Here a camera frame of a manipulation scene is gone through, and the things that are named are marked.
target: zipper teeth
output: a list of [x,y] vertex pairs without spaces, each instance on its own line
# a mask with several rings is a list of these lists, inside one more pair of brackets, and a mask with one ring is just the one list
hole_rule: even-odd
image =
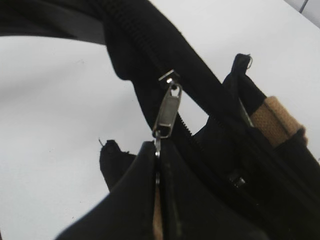
[[130,38],[133,39],[134,44],[142,49],[142,51],[148,56],[151,62],[159,70],[160,74],[168,72],[168,68],[164,67],[163,61],[157,57],[157,47],[150,36],[143,34],[140,26],[144,24],[136,17],[132,17],[132,10],[123,0],[96,0],[104,10],[119,24],[125,33],[128,33]]

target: beige strap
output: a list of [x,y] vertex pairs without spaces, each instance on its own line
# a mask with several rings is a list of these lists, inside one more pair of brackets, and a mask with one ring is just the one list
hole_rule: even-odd
[[155,240],[163,240],[163,228],[162,228],[162,215],[161,215],[161,203],[160,203],[160,191],[159,187],[155,187],[154,197],[154,213],[153,213],[153,234]]
[[273,147],[287,141],[299,129],[305,129],[275,96],[266,98],[250,118],[253,125],[262,132]]

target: white surface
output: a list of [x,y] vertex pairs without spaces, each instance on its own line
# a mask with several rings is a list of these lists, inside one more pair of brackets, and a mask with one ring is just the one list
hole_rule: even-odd
[[302,12],[302,15],[320,28],[320,1],[309,0]]
[[[279,0],[153,2],[220,80],[237,53],[250,53],[248,75],[307,127],[320,157],[316,26]],[[0,79],[3,240],[51,240],[108,192],[98,138],[136,153],[150,130],[132,85],[117,79],[103,46],[2,37]],[[189,105],[184,95],[180,113],[195,132],[206,116]]]
[[288,4],[290,4],[295,10],[299,11],[304,4],[305,0],[285,0]]

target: black bag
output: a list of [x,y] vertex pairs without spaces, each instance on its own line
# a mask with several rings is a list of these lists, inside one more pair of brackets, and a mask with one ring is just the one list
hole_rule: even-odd
[[[221,84],[147,0],[2,0],[0,19],[4,36],[106,44],[116,74],[132,81],[157,137],[156,147],[145,142],[137,157],[112,141],[102,148],[110,194],[58,240],[320,238],[319,164],[293,118],[284,113],[288,126],[277,125],[270,110],[277,102],[246,76],[250,56],[237,55]],[[176,116],[179,100],[168,100],[175,89],[209,115],[195,136]],[[159,121],[162,116],[168,121]]]

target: metal zipper pull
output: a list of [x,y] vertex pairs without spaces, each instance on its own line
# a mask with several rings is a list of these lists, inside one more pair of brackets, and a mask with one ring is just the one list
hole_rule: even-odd
[[178,74],[171,70],[159,79],[168,85],[168,89],[152,129],[154,138],[166,139],[171,136],[182,96],[182,87],[178,83],[178,77]]

